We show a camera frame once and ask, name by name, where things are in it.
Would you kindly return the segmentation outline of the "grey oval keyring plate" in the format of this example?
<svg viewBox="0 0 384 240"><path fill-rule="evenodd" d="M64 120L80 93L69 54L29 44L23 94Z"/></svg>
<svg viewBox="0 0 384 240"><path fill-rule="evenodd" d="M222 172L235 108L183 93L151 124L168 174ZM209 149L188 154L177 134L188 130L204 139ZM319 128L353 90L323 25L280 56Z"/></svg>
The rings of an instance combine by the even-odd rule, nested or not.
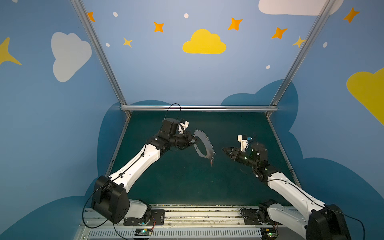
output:
<svg viewBox="0 0 384 240"><path fill-rule="evenodd" d="M215 156L216 152L214 150L214 147L213 147L209 137L206 135L206 133L204 131L196 129L193 136L195 138L198 138L203 143L203 145L204 145L204 147L206 149L206 153L203 154L201 152L201 150L198 148L197 143L193 144L197 154L201 158L205 158L205 159L208 159L208 160L212 161L214 159L214 156Z"/></svg>

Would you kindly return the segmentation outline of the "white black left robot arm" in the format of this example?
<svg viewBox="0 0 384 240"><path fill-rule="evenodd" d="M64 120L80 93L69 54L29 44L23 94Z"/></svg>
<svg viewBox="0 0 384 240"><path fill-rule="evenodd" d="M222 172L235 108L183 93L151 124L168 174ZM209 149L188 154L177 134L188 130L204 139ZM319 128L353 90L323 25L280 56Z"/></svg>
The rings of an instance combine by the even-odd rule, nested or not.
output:
<svg viewBox="0 0 384 240"><path fill-rule="evenodd" d="M113 224L124 218L135 219L141 225L150 221L151 205L130 200L128 193L138 178L172 147L179 150L195 144L198 139L186 129L189 122L166 118L159 132L149 138L143 148L121 169L108 177L99 177L90 197L91 208Z"/></svg>

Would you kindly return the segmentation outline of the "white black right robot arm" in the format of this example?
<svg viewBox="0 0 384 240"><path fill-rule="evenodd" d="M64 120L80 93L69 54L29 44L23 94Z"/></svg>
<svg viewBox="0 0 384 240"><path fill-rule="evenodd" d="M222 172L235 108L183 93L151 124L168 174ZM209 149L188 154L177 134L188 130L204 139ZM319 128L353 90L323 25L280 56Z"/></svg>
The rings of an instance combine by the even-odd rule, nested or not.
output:
<svg viewBox="0 0 384 240"><path fill-rule="evenodd" d="M268 162L264 145L254 143L249 154L242 148L227 147L223 152L233 161L251 167L257 178L279 193L295 211L274 200L259 205L259 219L280 223L305 240L349 240L351 234L341 209L310 196Z"/></svg>

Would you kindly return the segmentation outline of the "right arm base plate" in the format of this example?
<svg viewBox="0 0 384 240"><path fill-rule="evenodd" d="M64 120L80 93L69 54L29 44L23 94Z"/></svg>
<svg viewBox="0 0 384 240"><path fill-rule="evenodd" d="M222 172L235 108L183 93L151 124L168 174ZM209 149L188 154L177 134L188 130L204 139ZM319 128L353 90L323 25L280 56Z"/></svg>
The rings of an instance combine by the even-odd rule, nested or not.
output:
<svg viewBox="0 0 384 240"><path fill-rule="evenodd" d="M239 210L245 225L275 225L278 222L273 221L266 210L241 208Z"/></svg>

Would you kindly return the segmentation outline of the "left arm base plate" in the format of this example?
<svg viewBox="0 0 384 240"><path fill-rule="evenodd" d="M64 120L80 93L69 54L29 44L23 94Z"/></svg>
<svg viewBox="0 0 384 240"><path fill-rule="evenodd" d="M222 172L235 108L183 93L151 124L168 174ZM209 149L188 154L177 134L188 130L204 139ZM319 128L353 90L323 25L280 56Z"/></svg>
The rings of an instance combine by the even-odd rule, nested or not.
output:
<svg viewBox="0 0 384 240"><path fill-rule="evenodd" d="M146 220L137 219L137 218L124 218L124 226L163 226L165 220L165 210L151 210L149 218Z"/></svg>

